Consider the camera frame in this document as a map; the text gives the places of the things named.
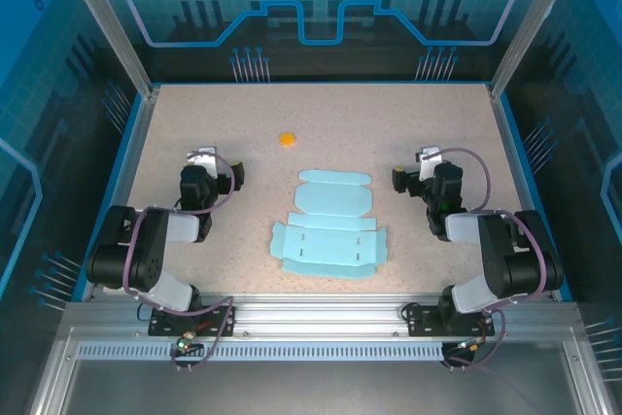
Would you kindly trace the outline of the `light blue paper box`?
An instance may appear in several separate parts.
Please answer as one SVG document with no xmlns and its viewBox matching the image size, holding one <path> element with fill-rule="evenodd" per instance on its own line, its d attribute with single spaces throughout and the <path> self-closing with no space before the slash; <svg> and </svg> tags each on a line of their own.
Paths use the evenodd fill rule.
<svg viewBox="0 0 622 415">
<path fill-rule="evenodd" d="M 342 279 L 371 277 L 388 259 L 387 230 L 368 213 L 371 177 L 362 172 L 305 169 L 296 210 L 275 223 L 270 255 L 286 272 Z"/>
</svg>

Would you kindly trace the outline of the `aluminium side rail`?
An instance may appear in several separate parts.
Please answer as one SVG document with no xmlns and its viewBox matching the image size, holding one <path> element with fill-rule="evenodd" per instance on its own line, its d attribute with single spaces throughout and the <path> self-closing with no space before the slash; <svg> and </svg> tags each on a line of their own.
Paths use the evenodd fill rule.
<svg viewBox="0 0 622 415">
<path fill-rule="evenodd" d="M 523 209 L 534 209 L 541 215 L 553 251 L 558 253 L 536 186 L 535 175 L 528 162 L 527 150 L 506 93 L 503 91 L 499 97 L 491 97 L 491 103 L 520 206 Z"/>
<path fill-rule="evenodd" d="M 86 260 L 94 247 L 108 209 L 112 205 L 124 205 L 129 199 L 160 89 L 161 84 L 156 84 L 149 98 L 138 94 L 134 100 L 86 247 L 84 263 L 72 294 L 72 302 L 88 301 L 91 296 L 93 285 L 86 278 Z"/>
</svg>

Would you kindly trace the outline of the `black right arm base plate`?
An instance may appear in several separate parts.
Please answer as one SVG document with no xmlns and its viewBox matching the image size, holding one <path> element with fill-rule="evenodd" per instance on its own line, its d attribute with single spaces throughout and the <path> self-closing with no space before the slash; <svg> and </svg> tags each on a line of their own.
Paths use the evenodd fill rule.
<svg viewBox="0 0 622 415">
<path fill-rule="evenodd" d="M 496 334 L 490 318 L 482 313 L 460 314 L 438 305 L 405 304 L 400 312 L 410 337 L 488 337 Z"/>
</svg>

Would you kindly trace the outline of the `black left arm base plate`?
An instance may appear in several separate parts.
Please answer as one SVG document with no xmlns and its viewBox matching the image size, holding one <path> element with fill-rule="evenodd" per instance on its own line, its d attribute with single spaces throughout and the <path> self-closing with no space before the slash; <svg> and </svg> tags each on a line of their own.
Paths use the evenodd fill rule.
<svg viewBox="0 0 622 415">
<path fill-rule="evenodd" d="M 191 331 L 198 337 L 216 337 L 220 327 L 225 325 L 222 336 L 233 335 L 236 307 L 227 313 L 227 306 L 196 317 L 182 317 L 153 310 L 148 328 L 149 336 L 181 337 Z"/>
</svg>

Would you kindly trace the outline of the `aluminium mounting rail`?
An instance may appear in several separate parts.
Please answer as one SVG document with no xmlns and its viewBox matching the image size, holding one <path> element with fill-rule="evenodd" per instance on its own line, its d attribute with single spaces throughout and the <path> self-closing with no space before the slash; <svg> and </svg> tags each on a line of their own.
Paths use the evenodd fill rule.
<svg viewBox="0 0 622 415">
<path fill-rule="evenodd" d="M 244 341 L 387 341 L 408 337 L 400 309 L 435 305 L 435 294 L 240 294 L 233 338 Z M 148 336 L 147 308 L 137 314 L 131 298 L 113 297 L 67 305 L 57 337 L 75 340 L 138 340 Z M 578 306 L 548 297 L 503 307 L 513 342 L 570 341 L 586 331 Z"/>
</svg>

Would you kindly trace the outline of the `aluminium frame post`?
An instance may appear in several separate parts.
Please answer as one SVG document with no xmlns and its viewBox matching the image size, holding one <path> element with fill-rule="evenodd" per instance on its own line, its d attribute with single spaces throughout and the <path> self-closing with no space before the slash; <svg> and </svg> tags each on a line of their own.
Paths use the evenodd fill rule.
<svg viewBox="0 0 622 415">
<path fill-rule="evenodd" d="M 84 0 L 113 52 L 138 93 L 151 98 L 153 84 L 124 32 L 109 0 Z"/>
<path fill-rule="evenodd" d="M 494 100 L 501 99 L 502 93 L 556 1 L 533 0 L 490 83 L 490 95 Z"/>
</svg>

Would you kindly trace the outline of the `metal front frame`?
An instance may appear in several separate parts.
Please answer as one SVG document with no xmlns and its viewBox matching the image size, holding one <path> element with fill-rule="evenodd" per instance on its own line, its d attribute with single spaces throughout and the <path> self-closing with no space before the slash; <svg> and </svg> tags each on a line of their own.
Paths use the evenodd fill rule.
<svg viewBox="0 0 622 415">
<path fill-rule="evenodd" d="M 622 415 L 595 403 L 556 346 L 510 343 L 470 371 L 424 362 L 242 361 L 177 372 L 156 361 L 68 360 L 46 383 L 48 341 L 15 353 L 24 413 L 55 415 Z"/>
</svg>

